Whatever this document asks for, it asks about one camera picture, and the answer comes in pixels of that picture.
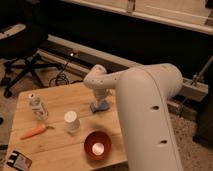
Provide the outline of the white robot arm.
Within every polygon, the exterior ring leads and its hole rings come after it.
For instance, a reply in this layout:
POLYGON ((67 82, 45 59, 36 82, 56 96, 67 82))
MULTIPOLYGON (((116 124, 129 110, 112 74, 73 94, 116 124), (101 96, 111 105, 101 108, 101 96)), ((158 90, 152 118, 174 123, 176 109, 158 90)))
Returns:
POLYGON ((179 69, 169 63, 138 65, 108 74, 94 66, 84 85, 102 99, 116 95, 117 113, 130 171, 183 171, 167 101, 182 88, 179 69))

